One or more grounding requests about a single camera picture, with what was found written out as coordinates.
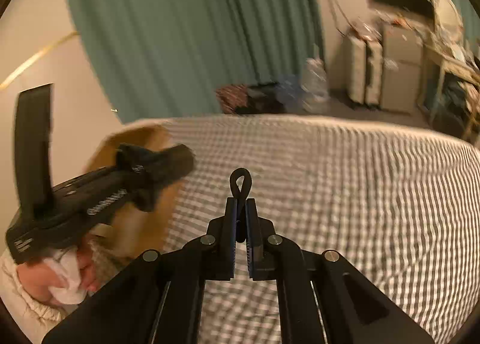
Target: metal screw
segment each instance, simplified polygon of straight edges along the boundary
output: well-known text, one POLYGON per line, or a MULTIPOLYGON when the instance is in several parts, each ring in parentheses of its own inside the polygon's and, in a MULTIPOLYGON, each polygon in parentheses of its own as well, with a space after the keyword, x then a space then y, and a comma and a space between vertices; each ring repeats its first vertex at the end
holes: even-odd
POLYGON ((158 252, 156 250, 148 250, 143 253, 142 258, 146 262, 154 262, 158 258, 158 252))
POLYGON ((204 245, 212 245, 215 242, 215 237, 212 235, 203 235, 200 242, 204 245))
POLYGON ((267 238, 268 242, 271 243, 272 245, 278 245, 281 244, 283 239, 279 235, 270 235, 267 238))
POLYGON ((324 256, 329 262, 336 262, 340 258, 340 255, 336 250, 328 250, 325 252, 324 256))

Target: gingham fabric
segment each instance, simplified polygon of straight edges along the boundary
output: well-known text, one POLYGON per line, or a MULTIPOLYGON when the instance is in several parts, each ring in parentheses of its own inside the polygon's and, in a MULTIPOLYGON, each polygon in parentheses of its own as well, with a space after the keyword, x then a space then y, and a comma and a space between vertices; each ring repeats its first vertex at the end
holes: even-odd
MULTIPOLYGON (((478 300, 480 157, 431 133, 278 118, 206 117, 165 124, 196 167, 174 212, 166 251, 224 214, 229 176, 247 168, 250 197, 302 249, 333 248, 436 343, 447 343, 478 300)), ((274 282, 208 282, 200 343, 279 343, 274 282)))

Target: beige sleeve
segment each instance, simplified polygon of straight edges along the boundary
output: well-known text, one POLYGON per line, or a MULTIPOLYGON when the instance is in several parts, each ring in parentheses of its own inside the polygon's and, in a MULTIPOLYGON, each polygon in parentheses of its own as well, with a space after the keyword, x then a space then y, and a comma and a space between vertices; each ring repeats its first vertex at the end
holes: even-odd
POLYGON ((0 257, 0 296, 12 318, 33 344, 66 317, 63 310, 44 305, 23 289, 17 265, 8 250, 0 257))

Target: gray floor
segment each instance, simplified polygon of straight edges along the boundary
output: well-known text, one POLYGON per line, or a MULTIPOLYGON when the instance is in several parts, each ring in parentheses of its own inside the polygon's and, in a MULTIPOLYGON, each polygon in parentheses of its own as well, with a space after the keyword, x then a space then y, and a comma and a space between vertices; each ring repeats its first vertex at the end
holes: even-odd
POLYGON ((414 112, 409 115, 400 112, 389 112, 378 109, 369 109, 363 106, 355 106, 344 91, 331 92, 331 97, 332 99, 330 101, 329 110, 326 112, 326 115, 328 116, 363 121, 388 122, 425 129, 430 128, 422 112, 418 108, 415 108, 414 112))

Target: desk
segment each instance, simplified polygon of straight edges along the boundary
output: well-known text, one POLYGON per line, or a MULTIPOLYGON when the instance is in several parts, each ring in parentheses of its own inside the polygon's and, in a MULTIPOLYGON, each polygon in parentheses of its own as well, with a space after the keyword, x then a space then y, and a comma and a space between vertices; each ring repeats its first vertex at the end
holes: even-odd
MULTIPOLYGON (((440 105, 440 98, 443 91, 443 82, 445 81, 445 74, 452 73, 453 75, 459 77, 462 81, 467 81, 476 87, 480 87, 480 76, 467 64, 456 60, 453 57, 447 56, 435 48, 425 45, 424 55, 423 55, 423 72, 422 72, 422 90, 418 98, 418 105, 423 109, 423 103, 425 101, 425 96, 427 93, 427 80, 428 80, 428 71, 429 65, 433 63, 440 67, 440 75, 437 82, 437 91, 435 93, 435 99, 433 106, 430 110, 429 124, 433 126, 435 116, 438 112, 438 107, 440 105)), ((477 104, 480 103, 480 95, 477 99, 477 104)), ((477 107, 472 107, 473 110, 470 113, 470 118, 465 127, 465 130, 462 135, 462 139, 467 140, 470 137, 472 127, 476 124, 477 117, 477 107)))

